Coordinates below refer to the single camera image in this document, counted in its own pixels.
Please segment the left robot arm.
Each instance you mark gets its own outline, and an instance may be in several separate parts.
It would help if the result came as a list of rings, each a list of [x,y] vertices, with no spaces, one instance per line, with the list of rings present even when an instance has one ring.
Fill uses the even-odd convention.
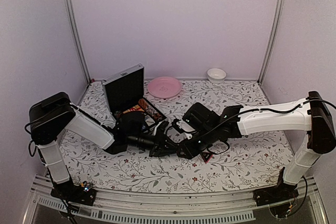
[[[70,173],[56,142],[66,130],[90,141],[105,152],[115,155],[129,145],[149,150],[151,157],[177,152],[177,143],[165,134],[167,121],[160,121],[154,129],[146,123],[145,111],[131,111],[117,117],[114,127],[108,127],[74,105],[67,93],[59,92],[31,106],[25,130],[36,145],[44,166],[50,172],[58,192],[67,200],[78,195]]]

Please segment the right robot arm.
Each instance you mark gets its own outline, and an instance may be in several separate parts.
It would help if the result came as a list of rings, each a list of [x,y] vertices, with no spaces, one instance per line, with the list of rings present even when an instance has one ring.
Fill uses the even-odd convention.
[[[297,101],[266,106],[228,106],[221,115],[196,103],[184,114],[183,121],[195,134],[178,144],[179,157],[192,159],[217,141],[272,131],[305,131],[295,157],[282,169],[278,185],[271,190],[276,201],[291,194],[305,172],[323,154],[335,149],[335,130],[330,102],[316,91]]]

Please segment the black triangle card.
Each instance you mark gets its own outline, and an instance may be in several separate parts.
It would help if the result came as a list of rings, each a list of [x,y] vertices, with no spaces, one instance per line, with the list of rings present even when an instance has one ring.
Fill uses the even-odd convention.
[[[201,157],[202,157],[203,161],[205,162],[205,164],[207,164],[211,160],[211,158],[213,157],[213,154],[211,154],[209,152],[202,152]]]

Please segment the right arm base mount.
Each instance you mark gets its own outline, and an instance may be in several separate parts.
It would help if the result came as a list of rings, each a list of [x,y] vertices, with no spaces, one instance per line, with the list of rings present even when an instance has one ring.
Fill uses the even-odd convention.
[[[274,204],[277,202],[294,199],[299,196],[297,184],[290,185],[282,179],[275,185],[256,189],[253,191],[253,199],[257,206]]]

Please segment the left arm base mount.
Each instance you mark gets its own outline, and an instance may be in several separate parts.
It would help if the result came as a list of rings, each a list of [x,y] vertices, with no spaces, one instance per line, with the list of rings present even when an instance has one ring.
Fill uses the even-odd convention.
[[[97,191],[93,188],[93,183],[84,181],[80,185],[75,185],[72,180],[56,184],[53,183],[51,196],[67,202],[74,202],[82,205],[93,206]]]

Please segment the grey white chip stack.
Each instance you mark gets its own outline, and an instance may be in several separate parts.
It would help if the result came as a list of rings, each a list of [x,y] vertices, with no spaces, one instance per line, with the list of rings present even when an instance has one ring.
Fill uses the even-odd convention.
[[[163,116],[161,115],[160,112],[158,112],[156,109],[152,108],[152,107],[148,107],[146,109],[146,112],[148,115],[150,115],[152,117],[152,119],[156,122],[162,121],[163,120]]]

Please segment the aluminium poker case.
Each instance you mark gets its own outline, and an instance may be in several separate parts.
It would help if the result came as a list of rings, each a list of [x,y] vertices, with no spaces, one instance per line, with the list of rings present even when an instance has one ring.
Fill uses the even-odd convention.
[[[128,112],[140,111],[145,117],[145,121],[149,128],[156,126],[159,122],[152,119],[143,110],[138,101],[144,98],[144,66],[137,64],[102,81],[103,91],[106,96],[108,109],[113,118],[117,121],[122,115]],[[156,109],[163,116],[165,121],[167,117],[157,109],[150,101],[150,106]]]

